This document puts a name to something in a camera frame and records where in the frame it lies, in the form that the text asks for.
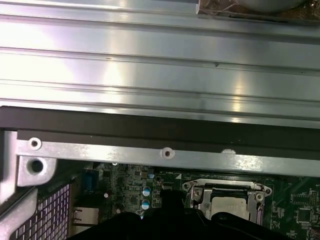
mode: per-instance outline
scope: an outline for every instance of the metal bracket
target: metal bracket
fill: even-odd
[[[50,181],[57,167],[57,159],[20,156],[17,185],[19,187],[37,186]]]
[[[32,188],[0,217],[0,239],[9,240],[11,234],[36,210],[38,190]]]

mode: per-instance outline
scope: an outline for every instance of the ventilation grille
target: ventilation grille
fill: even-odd
[[[66,185],[40,202],[32,217],[10,240],[65,240],[68,236],[70,186]]]

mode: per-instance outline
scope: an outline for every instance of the motherboard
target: motherboard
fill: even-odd
[[[196,179],[250,181],[272,189],[265,197],[262,225],[291,239],[315,240],[320,228],[320,178],[196,172],[128,164],[100,164],[82,174],[82,195],[103,196],[99,222],[122,212],[161,206],[161,190],[184,191]]]

